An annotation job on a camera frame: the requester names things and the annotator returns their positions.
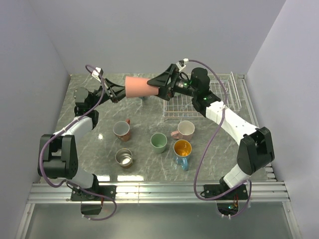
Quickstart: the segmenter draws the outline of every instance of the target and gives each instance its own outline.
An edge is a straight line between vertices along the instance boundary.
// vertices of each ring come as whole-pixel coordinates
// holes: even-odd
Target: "brown mug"
[[[125,121],[117,122],[113,126],[114,134],[123,142],[129,141],[129,139],[131,138],[130,123],[130,119],[126,119]]]

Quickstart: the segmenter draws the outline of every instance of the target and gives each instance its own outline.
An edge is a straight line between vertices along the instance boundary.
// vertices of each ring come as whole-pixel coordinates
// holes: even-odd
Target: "black mounting plate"
[[[223,193],[223,191],[221,191],[220,184],[205,184],[204,185],[204,191],[203,191],[204,198],[215,197],[220,195],[221,193]],[[225,196],[218,198],[216,200],[234,200],[234,197],[236,194],[238,195],[238,200],[248,199],[247,188],[245,185],[241,185],[235,190],[231,191],[230,193],[227,193]]]
[[[99,186],[99,191],[97,192],[97,194],[107,196],[114,200],[115,194],[116,194],[116,186],[113,186],[113,185]],[[100,197],[88,195],[82,192],[81,190],[78,190],[73,187],[72,194],[71,194],[71,201],[84,202],[84,201],[100,201],[100,200],[101,200]]]

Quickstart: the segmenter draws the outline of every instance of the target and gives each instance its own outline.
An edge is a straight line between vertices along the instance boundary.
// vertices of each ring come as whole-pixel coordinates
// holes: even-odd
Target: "gray wall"
[[[70,73],[159,73],[182,58],[247,73],[285,0],[29,0]]]
[[[272,132],[305,239],[318,238],[319,2],[287,0],[248,72],[261,125]]]
[[[0,7],[0,233],[13,238],[33,180],[40,136],[52,132],[69,75],[26,0]]]

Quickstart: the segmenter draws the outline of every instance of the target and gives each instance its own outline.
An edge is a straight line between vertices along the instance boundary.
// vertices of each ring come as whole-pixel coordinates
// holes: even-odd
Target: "green cup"
[[[151,137],[151,145],[155,153],[163,153],[167,145],[167,138],[162,133],[155,133]]]

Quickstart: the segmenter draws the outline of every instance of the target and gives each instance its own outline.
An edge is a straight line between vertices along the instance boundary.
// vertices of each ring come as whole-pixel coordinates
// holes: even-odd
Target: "wire rack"
[[[226,88],[228,97],[227,107],[234,112],[240,111],[241,103],[233,73],[217,75]],[[219,82],[214,75],[209,74],[209,77],[211,78],[210,90],[220,99],[224,100],[224,93]],[[203,117],[194,109],[191,103],[191,97],[185,95],[175,95],[170,101],[163,101],[163,116],[166,119]]]

